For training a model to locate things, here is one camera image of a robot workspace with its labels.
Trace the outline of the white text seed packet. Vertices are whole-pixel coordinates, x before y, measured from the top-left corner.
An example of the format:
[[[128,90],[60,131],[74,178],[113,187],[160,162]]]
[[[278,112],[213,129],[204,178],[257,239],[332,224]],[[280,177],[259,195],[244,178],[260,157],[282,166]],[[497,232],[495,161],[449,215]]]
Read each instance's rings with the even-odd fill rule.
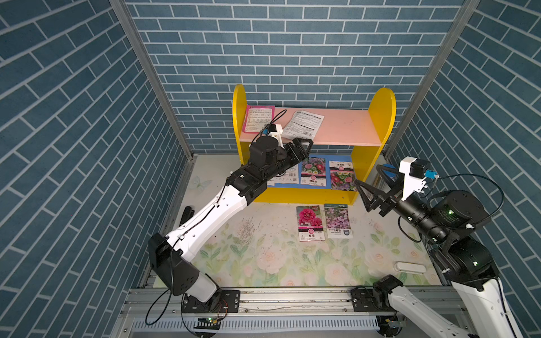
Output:
[[[323,115],[308,111],[296,111],[290,122],[283,128],[282,137],[291,140],[294,138],[314,140],[324,118]]]

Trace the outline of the purple flower seed packet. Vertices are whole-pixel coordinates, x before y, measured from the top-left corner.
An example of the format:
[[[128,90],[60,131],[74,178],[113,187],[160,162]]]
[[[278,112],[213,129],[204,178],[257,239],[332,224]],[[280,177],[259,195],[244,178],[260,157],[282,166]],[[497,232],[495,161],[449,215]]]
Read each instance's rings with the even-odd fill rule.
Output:
[[[329,238],[349,239],[352,236],[348,210],[346,204],[324,205],[325,224]]]

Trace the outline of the magenta hollyhock seed packet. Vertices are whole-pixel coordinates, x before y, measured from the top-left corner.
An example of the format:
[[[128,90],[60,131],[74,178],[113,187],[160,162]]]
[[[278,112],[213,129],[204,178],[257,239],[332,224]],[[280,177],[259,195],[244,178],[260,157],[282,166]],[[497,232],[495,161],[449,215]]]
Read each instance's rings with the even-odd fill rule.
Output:
[[[297,206],[297,229],[300,242],[325,240],[320,206]]]

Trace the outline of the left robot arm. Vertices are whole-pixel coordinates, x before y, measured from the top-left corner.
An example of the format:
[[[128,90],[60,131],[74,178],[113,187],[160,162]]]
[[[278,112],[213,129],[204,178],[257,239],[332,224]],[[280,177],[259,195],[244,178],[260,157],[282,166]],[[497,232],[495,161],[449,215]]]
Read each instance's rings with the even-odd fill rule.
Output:
[[[248,162],[227,177],[201,211],[167,235],[156,233],[150,238],[150,266],[170,295],[188,294],[203,303],[215,297],[218,285],[192,260],[215,232],[267,190],[270,179],[307,159],[313,144],[303,138],[284,145],[271,136],[258,138],[249,147]]]

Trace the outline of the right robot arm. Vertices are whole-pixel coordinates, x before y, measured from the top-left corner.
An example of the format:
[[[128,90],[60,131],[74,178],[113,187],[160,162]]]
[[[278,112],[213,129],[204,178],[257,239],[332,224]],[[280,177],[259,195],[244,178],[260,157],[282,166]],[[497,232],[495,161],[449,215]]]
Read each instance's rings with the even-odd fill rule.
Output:
[[[390,189],[385,192],[355,180],[365,209],[378,209],[381,216],[396,212],[418,232],[419,242],[431,246],[431,261],[462,299],[473,328],[460,328],[448,321],[393,275],[382,277],[370,289],[355,287],[351,291],[354,310],[391,311],[392,316],[378,321],[384,337],[398,334],[406,319],[429,337],[521,337],[493,256],[472,238],[492,219],[480,200],[465,190],[447,190],[420,199],[419,193],[430,191],[430,180],[441,180],[427,160],[407,157],[398,168],[378,165],[376,170]]]

